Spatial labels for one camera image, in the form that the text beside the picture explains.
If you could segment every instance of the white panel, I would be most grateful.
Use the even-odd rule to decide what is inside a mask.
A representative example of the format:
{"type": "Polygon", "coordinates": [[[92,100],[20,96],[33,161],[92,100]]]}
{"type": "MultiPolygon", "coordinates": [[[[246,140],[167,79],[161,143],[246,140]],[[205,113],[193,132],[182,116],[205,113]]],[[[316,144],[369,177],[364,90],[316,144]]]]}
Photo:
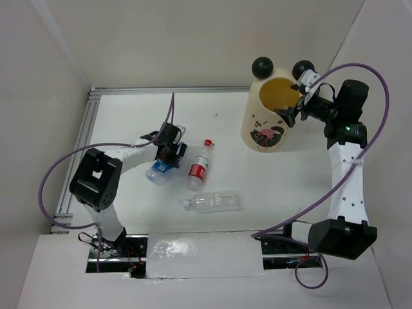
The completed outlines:
{"type": "MultiPolygon", "coordinates": [[[[189,145],[188,151],[182,166],[170,172],[172,181],[160,187],[144,176],[151,163],[122,175],[114,205],[128,233],[263,229],[293,216],[330,189],[331,166],[323,124],[314,119],[298,121],[280,152],[255,152],[240,137],[247,95],[176,94],[174,123],[186,127],[183,141],[189,145]],[[203,192],[241,191],[242,211],[197,214],[182,206],[181,199],[194,196],[185,181],[206,138],[215,147],[203,192]]],[[[103,96],[91,142],[133,142],[158,129],[170,99],[168,93],[103,96]]],[[[305,219],[325,220],[329,205],[327,201],[305,219]]],[[[89,223],[90,216],[75,211],[74,220],[89,223]]]]}
{"type": "Polygon", "coordinates": [[[332,63],[363,0],[46,0],[96,87],[248,86],[255,58],[332,63]]]}
{"type": "Polygon", "coordinates": [[[261,243],[250,235],[250,232],[151,234],[147,241],[147,277],[263,275],[261,243]]]}
{"type": "MultiPolygon", "coordinates": [[[[375,257],[394,309],[412,308],[412,268],[407,266],[412,255],[408,245],[412,234],[411,29],[412,8],[407,1],[367,0],[333,64],[369,64],[389,86],[388,123],[365,156],[364,193],[370,224],[378,228],[375,257]]],[[[371,136],[382,119],[382,86],[358,68],[337,73],[331,81],[339,87],[344,79],[359,79],[370,86],[361,120],[371,136]]]]}
{"type": "MultiPolygon", "coordinates": [[[[17,306],[38,235],[50,225],[37,188],[50,164],[73,148],[86,91],[25,0],[0,1],[0,307],[17,306]]],[[[54,213],[67,165],[44,201],[54,213]]]]}
{"type": "MultiPolygon", "coordinates": [[[[297,284],[289,269],[241,278],[85,274],[88,250],[75,235],[41,236],[17,308],[390,309],[372,256],[364,266],[332,267],[327,284],[309,291],[297,284]]],[[[322,281],[324,270],[306,268],[299,275],[314,285],[322,281]]]]}

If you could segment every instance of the gray wall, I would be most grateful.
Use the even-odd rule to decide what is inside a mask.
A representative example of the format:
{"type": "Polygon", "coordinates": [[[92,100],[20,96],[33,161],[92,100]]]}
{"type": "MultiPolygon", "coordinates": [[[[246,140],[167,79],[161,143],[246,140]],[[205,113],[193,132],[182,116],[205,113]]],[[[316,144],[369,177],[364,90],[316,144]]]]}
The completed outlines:
{"type": "Polygon", "coordinates": [[[91,85],[114,88],[249,86],[261,55],[325,70],[363,0],[46,2],[91,85]]]}
{"type": "MultiPolygon", "coordinates": [[[[333,66],[363,62],[386,79],[391,95],[387,125],[365,157],[365,203],[371,224],[378,228],[373,246],[393,309],[412,308],[412,9],[403,0],[366,0],[333,66]]],[[[333,77],[370,85],[362,121],[369,136],[382,119],[384,92],[367,71],[345,69],[333,77]]]]}
{"type": "MultiPolygon", "coordinates": [[[[0,1],[0,307],[15,308],[38,235],[37,206],[48,166],[73,149],[86,91],[26,0],[0,1]]],[[[66,166],[46,189],[56,208],[66,166]]]]}

